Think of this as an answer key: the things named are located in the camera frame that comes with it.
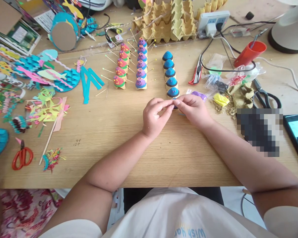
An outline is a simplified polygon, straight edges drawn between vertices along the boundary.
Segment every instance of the purple clay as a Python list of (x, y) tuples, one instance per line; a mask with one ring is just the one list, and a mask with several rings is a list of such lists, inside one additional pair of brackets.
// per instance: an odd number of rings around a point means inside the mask
[(199, 92), (197, 92), (197, 91), (193, 91), (191, 94), (192, 94), (192, 95), (195, 95), (195, 96), (199, 96), (200, 98), (202, 98), (203, 102), (205, 102), (205, 100), (206, 100), (206, 98), (207, 98), (204, 94), (199, 93)]

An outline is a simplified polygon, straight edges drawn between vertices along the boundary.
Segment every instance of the scissors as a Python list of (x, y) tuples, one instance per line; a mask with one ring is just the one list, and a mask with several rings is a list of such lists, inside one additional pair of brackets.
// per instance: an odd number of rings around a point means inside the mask
[(255, 84), (255, 87), (257, 88), (257, 91), (255, 92), (254, 97), (253, 97), (253, 108), (258, 108), (254, 103), (255, 96), (257, 97), (257, 99), (259, 100), (259, 102), (261, 103), (263, 108), (274, 108), (274, 107), (271, 107), (268, 97), (271, 97), (276, 101), (277, 108), (281, 108), (281, 102), (280, 102), (279, 98), (277, 98), (275, 95), (270, 94), (270, 93), (266, 92), (265, 90), (263, 90), (261, 84), (259, 83), (259, 81), (257, 79), (254, 79), (254, 84)]
[[(28, 152), (30, 154), (30, 158), (29, 161), (26, 163), (26, 152)], [(20, 166), (17, 167), (17, 160), (18, 158), (20, 158)], [(19, 170), (21, 169), (23, 166), (27, 166), (32, 162), (33, 159), (33, 152), (32, 150), (30, 150), (28, 147), (24, 147), (24, 140), (21, 141), (21, 149), (20, 151), (18, 151), (12, 161), (12, 169), (13, 170)]]

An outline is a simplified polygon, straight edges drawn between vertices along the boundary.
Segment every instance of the cardboard circle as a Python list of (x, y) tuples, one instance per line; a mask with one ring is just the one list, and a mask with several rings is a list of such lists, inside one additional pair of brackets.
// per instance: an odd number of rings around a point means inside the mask
[(76, 34), (67, 22), (57, 23), (51, 32), (54, 45), (61, 51), (69, 51), (76, 46)]

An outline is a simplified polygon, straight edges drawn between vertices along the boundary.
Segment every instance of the hand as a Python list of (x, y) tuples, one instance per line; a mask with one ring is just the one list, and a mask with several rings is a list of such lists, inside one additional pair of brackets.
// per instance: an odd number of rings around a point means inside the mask
[(198, 96), (182, 95), (174, 100), (174, 104), (200, 130), (210, 127), (215, 122), (206, 109), (202, 98)]
[[(169, 120), (174, 108), (174, 100), (163, 100), (160, 98), (151, 99), (143, 111), (143, 128), (142, 132), (148, 138), (154, 140), (162, 131)], [(159, 116), (164, 107), (167, 107), (164, 113)]]

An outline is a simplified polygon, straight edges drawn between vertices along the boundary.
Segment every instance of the pink paper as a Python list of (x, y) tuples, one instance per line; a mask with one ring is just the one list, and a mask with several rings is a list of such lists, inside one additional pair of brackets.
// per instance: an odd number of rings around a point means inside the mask
[(67, 97), (62, 98), (61, 109), (60, 109), (60, 112), (57, 116), (57, 122), (55, 124), (53, 132), (59, 131), (61, 129), (61, 124), (62, 124), (62, 120), (63, 120), (63, 117), (64, 117), (64, 111), (66, 111), (68, 109), (68, 107), (67, 107), (67, 109), (65, 107), (69, 106), (69, 105), (65, 105), (66, 100), (67, 100)]

